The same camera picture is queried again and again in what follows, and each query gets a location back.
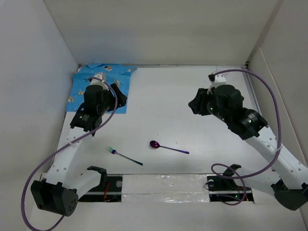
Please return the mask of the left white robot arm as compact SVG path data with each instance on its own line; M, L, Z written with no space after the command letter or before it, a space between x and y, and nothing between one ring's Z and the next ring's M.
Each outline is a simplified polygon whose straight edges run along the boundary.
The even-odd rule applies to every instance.
M45 177L33 181L31 193L38 209L70 216L78 200L91 189L102 191L107 186L107 171L102 167L89 166L77 173L84 148L104 124L106 112L126 105L127 97L117 84L95 81L86 87L84 102L77 109L71 123L68 146L60 151Z

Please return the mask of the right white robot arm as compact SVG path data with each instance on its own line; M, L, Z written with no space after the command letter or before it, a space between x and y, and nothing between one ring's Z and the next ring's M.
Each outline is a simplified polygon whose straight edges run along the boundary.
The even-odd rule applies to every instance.
M255 110L243 107L244 98L232 85L200 88L188 106L195 115L213 115L228 129L253 147L274 171L257 175L233 164L221 177L225 188L238 185L275 197L285 208L296 211L308 202L308 168L279 143L267 121Z

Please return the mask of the iridescent purple spoon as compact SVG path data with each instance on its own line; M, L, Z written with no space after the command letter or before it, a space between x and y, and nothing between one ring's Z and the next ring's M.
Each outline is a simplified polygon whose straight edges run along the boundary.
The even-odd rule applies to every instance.
M173 151L180 152L180 153L184 153L184 154L189 154L189 153L190 153L190 152L188 152L188 151L184 151L184 150L179 150L179 149L174 149L174 148L162 146L162 145L160 145L157 141L150 141L149 145L150 145L150 147L153 148L153 149L165 148L165 149L173 150Z

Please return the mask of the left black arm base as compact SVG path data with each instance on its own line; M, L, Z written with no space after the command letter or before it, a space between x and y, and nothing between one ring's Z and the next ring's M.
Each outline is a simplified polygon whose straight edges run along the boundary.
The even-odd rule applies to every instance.
M100 174L100 182L91 188L83 196L79 196L79 202L121 202L122 201L122 175L108 175L106 169L90 166L87 170Z

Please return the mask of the blue space-print cloth placemat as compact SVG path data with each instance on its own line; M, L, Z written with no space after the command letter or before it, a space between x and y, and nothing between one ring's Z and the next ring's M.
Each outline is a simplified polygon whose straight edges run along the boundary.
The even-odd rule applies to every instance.
M90 85L89 77L102 72L108 84L117 84L120 91L128 96L130 77L137 68L121 64L87 64L73 74L73 86L66 105L67 112L76 112L84 102L83 94Z

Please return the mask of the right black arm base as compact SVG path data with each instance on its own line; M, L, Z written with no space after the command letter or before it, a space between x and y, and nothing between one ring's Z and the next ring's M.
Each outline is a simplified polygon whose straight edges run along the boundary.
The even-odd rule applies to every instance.
M215 174L208 174L206 178L204 189L209 192L210 202L222 202L227 205L237 205L241 200L254 202L251 188L247 187L244 194L243 186L237 185L233 180L220 178Z

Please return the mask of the iridescent rainbow fork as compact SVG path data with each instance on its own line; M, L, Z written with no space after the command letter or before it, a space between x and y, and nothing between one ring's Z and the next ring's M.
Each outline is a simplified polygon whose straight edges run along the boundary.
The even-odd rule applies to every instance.
M106 150L107 150L108 152L110 152L111 154L113 154L113 155L118 155L118 156L120 156L120 157L122 157L122 158L125 158L125 159L127 159L127 160L129 160L129 161L132 161L132 162L134 162L134 163L136 163L136 164L138 164L138 165L140 165L140 166L143 166L143 163L141 163L141 162L139 162L139 161L136 161L136 160L134 160L134 159L131 159L131 158L129 158L129 157L123 155L123 154L118 153L115 149L111 148L110 146L107 146L107 147L106 147Z

